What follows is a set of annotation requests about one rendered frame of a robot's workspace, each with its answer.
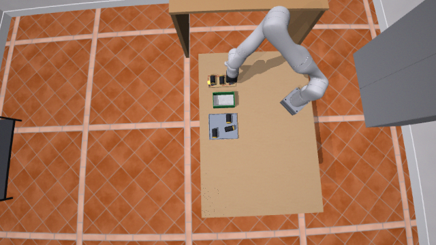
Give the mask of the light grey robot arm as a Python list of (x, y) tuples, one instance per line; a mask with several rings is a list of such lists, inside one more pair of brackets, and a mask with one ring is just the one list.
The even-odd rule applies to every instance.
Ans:
[[(329, 81), (312, 59), (309, 51), (295, 44), (287, 29), (290, 23), (290, 12), (286, 7), (272, 8), (253, 33), (237, 48), (228, 52), (228, 72), (238, 73), (239, 67), (246, 58), (254, 53), (260, 44), (267, 39), (285, 58), (290, 67), (298, 74), (308, 74), (308, 85), (290, 97), (290, 103), (300, 107), (324, 96)], [(308, 87), (307, 87), (308, 86)], [(300, 95), (301, 92), (301, 95)]]

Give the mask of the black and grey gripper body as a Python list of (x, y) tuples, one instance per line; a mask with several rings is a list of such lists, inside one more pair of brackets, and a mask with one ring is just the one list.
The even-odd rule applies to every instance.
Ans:
[[(225, 64), (225, 66), (227, 67), (227, 66), (228, 66), (228, 61), (226, 61), (224, 64)], [(227, 70), (226, 70), (226, 82), (227, 82), (227, 83), (234, 83), (234, 82), (237, 82), (237, 77), (238, 77), (238, 75), (239, 75), (239, 70), (238, 70), (238, 73), (236, 73), (236, 74), (230, 74), (230, 73), (228, 72), (228, 68), (227, 68)]]

